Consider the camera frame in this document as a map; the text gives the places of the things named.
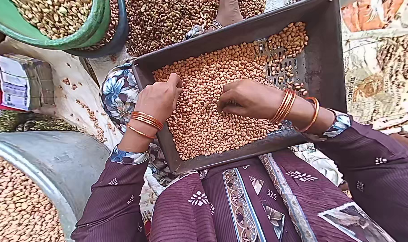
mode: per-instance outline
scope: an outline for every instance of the dark container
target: dark container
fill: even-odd
[[[310,96],[319,99],[324,107],[346,112],[346,93],[343,78],[340,9],[338,1],[303,0],[274,11],[229,25],[217,31],[183,41],[134,60],[133,71],[140,89],[153,84],[152,71],[174,61],[199,56],[242,42],[253,42],[281,31],[291,22],[303,21],[309,36],[304,49],[305,82]],[[251,144],[210,156],[198,156],[183,161],[175,149],[173,137],[165,124],[158,132],[170,171],[179,174],[239,161],[260,154],[304,143],[304,137],[292,128],[268,135]]]
[[[116,54],[121,51],[128,38],[129,26],[128,26],[128,15],[126,14],[125,0],[118,0],[119,2],[119,21],[116,27],[116,33],[110,42],[105,44],[98,50],[94,51],[84,51],[77,49],[65,50],[68,54],[73,56],[80,56],[85,58],[100,58],[103,56],[108,56]]]

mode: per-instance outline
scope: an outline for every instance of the rusty metal tray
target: rusty metal tray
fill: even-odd
[[[289,23],[296,21],[306,23],[306,31],[309,36],[309,45],[303,53],[297,56],[296,60],[287,60],[295,61],[298,64],[299,71],[296,78],[305,80],[309,95],[318,98],[322,106],[346,112],[340,7],[336,0],[303,0],[165,47],[136,58],[133,61],[133,72],[139,88],[143,89],[146,85],[155,82],[152,71],[162,66],[230,45],[267,38],[281,31]],[[304,137],[294,131],[289,122],[284,122],[283,129],[239,149],[183,161],[175,149],[173,137],[166,124],[157,135],[168,167],[174,174],[235,162],[304,142]]]

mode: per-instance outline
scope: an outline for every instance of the orange bangle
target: orange bangle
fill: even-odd
[[[138,131],[138,130],[132,128],[132,127],[129,125],[129,123],[127,124],[127,127],[130,128],[130,129],[132,129],[132,130],[134,130],[134,131],[137,132],[138,134],[143,135],[143,136],[146,137],[146,138],[149,138],[149,139],[151,139],[151,140],[156,139],[156,137],[149,136],[149,135],[147,135],[147,134],[145,134],[145,133],[143,133],[143,132],[140,132],[140,131]]]
[[[157,124],[153,123],[152,121],[150,121],[148,119],[142,118],[141,116],[131,116],[131,119],[139,120],[139,121],[142,121],[142,122],[144,122],[146,124],[150,124],[151,126],[158,129],[158,131],[162,129],[162,127],[159,127]]]
[[[283,96],[282,102],[280,103],[279,108],[277,109],[276,113],[274,114],[274,117],[272,119],[270,119],[270,123],[274,124],[276,122],[277,119],[279,119],[280,114],[281,114],[281,110],[284,108],[286,100],[289,96],[289,91],[288,89],[285,89],[285,95]]]
[[[147,117],[153,119],[153,120],[154,120],[156,123],[158,123],[159,125],[164,126],[161,122],[159,122],[158,119],[154,118],[154,117],[153,117],[152,115],[150,115],[150,114],[146,114],[146,113],[138,112],[138,111],[132,111],[132,114],[141,114],[141,115],[147,116]]]
[[[282,120],[284,120],[292,109],[296,94],[294,91],[290,89],[285,89],[285,92],[286,94],[283,97],[282,104],[277,110],[274,118],[272,118],[270,121],[272,124],[277,124],[281,122]]]
[[[164,125],[161,122],[159,122],[156,118],[143,112],[133,111],[131,113],[131,119],[137,119],[147,124],[150,124],[153,127],[157,128],[158,130],[161,130],[164,127]]]
[[[289,114],[289,112],[291,112],[291,109],[292,109],[292,106],[293,106],[293,102],[295,101],[295,96],[296,96],[296,95],[295,95],[295,92],[292,91],[292,90],[289,90],[289,91],[291,92],[292,98],[289,100],[288,106],[287,106],[285,112],[282,113],[282,116],[280,117],[280,120],[278,121],[278,123],[281,122],[281,121],[283,121],[283,120],[286,118],[286,116]]]
[[[294,126],[294,129],[298,132],[306,132],[315,122],[316,119],[318,119],[318,114],[319,114],[319,101],[315,98],[315,97],[306,97],[305,99],[311,99],[314,103],[315,103],[315,113],[313,114],[313,119],[310,122],[309,125],[307,125],[307,127],[305,127],[302,130],[298,130],[298,128],[296,126]]]

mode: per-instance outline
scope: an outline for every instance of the green bucket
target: green bucket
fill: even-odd
[[[70,36],[51,40],[22,17],[13,2],[0,0],[0,31],[18,41],[52,50],[68,50],[100,41],[111,20],[109,0],[93,0],[89,16],[81,28]]]

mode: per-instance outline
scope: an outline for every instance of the hand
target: hand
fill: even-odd
[[[217,109],[257,119],[271,119],[279,108],[284,92],[254,80],[243,79],[223,87]]]
[[[140,92],[134,111],[152,115],[163,123],[176,108],[179,95],[183,91],[181,86],[180,76],[176,73],[171,73],[167,82],[147,85]]]
[[[157,82],[153,85],[147,85],[146,88],[140,92],[134,111],[152,115],[160,122],[164,122],[176,108],[179,95],[183,91],[181,86],[182,82],[176,73],[171,73],[167,82]],[[149,136],[154,136],[158,131],[155,127],[135,119],[132,119],[129,125]],[[145,152],[151,141],[151,139],[139,135],[128,128],[118,148],[127,152]]]
[[[272,119],[280,107],[284,91],[260,84],[254,80],[243,79],[223,87],[217,103],[219,112],[237,114],[257,119]],[[302,129],[310,124],[315,112],[314,106],[297,96],[291,111],[286,116],[296,127]],[[307,133],[322,134],[333,123],[334,114],[325,109],[319,110],[316,122]]]

